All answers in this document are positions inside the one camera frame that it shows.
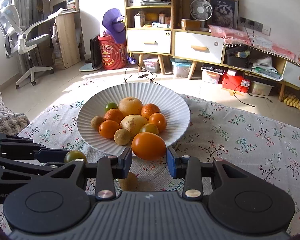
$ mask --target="framed picture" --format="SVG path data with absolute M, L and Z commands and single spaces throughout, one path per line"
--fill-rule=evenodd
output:
M 239 0 L 207 0 L 212 6 L 208 24 L 237 29 Z

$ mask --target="floral tablecloth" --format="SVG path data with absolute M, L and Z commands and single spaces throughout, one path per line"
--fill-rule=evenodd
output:
M 41 113 L 19 136 L 32 138 L 49 148 L 81 150 L 89 162 L 107 156 L 89 147 L 76 127 L 78 112 L 85 101 L 107 86 L 102 81 L 82 81 Z M 216 156 L 224 158 L 285 190 L 296 207 L 288 232 L 292 235 L 300 232 L 300 129 L 215 102 L 181 96 L 190 108 L 191 122 L 185 135 L 173 145 L 175 151 L 196 156 L 202 162 L 212 162 Z M 138 191 L 182 192 L 184 180 L 170 177 L 164 157 L 152 162 L 134 157 L 130 171 L 138 177 Z M 210 194 L 210 180 L 202 181 L 205 194 Z M 90 194 L 94 194 L 94 183 L 89 179 Z M 1 205 L 0 225 L 5 232 L 10 231 Z

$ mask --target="cat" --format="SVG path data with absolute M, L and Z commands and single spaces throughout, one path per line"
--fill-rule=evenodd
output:
M 225 2 L 218 2 L 213 10 L 212 21 L 215 25 L 221 27 L 233 28 L 233 12 L 231 5 L 226 5 Z

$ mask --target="red shoe box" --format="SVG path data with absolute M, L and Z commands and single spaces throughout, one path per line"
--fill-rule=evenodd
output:
M 243 79 L 242 76 L 226 75 L 222 81 L 222 87 L 230 90 L 248 93 L 250 80 Z

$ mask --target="office chair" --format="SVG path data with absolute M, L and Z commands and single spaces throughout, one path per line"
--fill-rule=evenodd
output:
M 36 22 L 30 25 L 27 29 L 20 26 L 20 18 L 17 8 L 12 5 L 11 0 L 4 0 L 0 8 L 0 28 L 4 36 L 6 50 L 6 57 L 12 57 L 16 52 L 19 54 L 26 54 L 28 57 L 30 68 L 29 70 L 16 82 L 16 89 L 20 88 L 19 84 L 31 75 L 31 85 L 35 85 L 34 73 L 40 71 L 50 70 L 53 74 L 53 68 L 49 67 L 35 67 L 31 61 L 29 51 L 36 48 L 38 44 L 49 40 L 49 34 L 43 34 L 36 38 L 28 40 L 30 31 L 40 25 L 44 21 Z

